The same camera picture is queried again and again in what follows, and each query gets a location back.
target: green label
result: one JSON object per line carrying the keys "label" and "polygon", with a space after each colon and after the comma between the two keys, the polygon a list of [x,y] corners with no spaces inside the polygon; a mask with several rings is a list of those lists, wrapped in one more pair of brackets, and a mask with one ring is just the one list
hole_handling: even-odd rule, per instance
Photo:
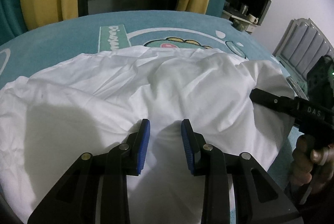
{"label": "green label", "polygon": [[124,24],[100,27],[98,52],[113,51],[127,47],[131,47],[131,44],[126,36]]}

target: white fabric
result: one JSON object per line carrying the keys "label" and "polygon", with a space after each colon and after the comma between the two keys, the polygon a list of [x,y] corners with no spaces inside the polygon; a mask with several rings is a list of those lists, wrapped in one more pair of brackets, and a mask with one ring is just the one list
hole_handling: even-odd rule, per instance
{"label": "white fabric", "polygon": [[199,223],[204,177],[187,168],[181,120],[222,151],[251,153],[268,169],[292,127],[254,105],[258,87],[293,97],[270,61],[218,49],[135,46],[81,54],[0,91],[0,183],[14,212],[29,215],[83,153],[106,153],[151,121],[145,167],[128,176],[131,223]]}

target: human hand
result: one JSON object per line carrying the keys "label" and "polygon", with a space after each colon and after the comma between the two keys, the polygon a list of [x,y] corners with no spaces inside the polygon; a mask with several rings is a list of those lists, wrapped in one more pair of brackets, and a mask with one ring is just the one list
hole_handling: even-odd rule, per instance
{"label": "human hand", "polygon": [[290,183],[296,186],[308,184],[312,175],[313,164],[322,165],[319,176],[316,178],[311,194],[319,193],[333,178],[334,173],[334,146],[324,147],[321,150],[312,150],[311,155],[306,155],[307,141],[305,135],[300,136],[296,142],[296,148],[292,152]]}

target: cup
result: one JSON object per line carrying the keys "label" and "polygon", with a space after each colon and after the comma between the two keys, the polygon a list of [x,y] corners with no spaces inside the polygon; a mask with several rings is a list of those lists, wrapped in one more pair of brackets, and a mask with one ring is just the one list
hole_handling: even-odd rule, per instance
{"label": "cup", "polygon": [[248,20],[251,22],[251,23],[254,23],[254,24],[257,24],[258,23],[258,18],[255,18],[253,15],[251,14],[248,14]]}
{"label": "cup", "polygon": [[241,7],[240,7],[240,13],[241,13],[242,15],[246,15],[247,10],[248,10],[248,5],[241,4]]}

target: headboard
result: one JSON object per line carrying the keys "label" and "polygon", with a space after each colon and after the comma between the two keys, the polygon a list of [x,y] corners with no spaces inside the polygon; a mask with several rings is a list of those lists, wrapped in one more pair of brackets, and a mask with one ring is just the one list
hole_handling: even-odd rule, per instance
{"label": "headboard", "polygon": [[333,47],[311,19],[291,20],[273,52],[303,80],[323,55],[334,57]]}

